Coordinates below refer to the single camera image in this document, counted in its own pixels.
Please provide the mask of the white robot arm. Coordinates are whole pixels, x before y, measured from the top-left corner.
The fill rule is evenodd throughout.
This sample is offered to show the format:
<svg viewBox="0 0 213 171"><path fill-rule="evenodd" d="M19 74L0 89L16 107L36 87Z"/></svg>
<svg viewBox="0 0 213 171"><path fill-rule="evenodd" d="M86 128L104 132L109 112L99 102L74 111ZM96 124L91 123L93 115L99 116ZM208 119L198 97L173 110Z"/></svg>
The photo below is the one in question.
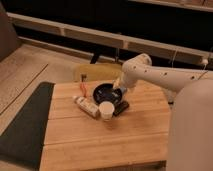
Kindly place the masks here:
<svg viewBox="0 0 213 171"><path fill-rule="evenodd" d="M166 171L213 171L213 71L157 67L142 53L122 64L118 84L133 88L139 80L175 93Z"/></svg>

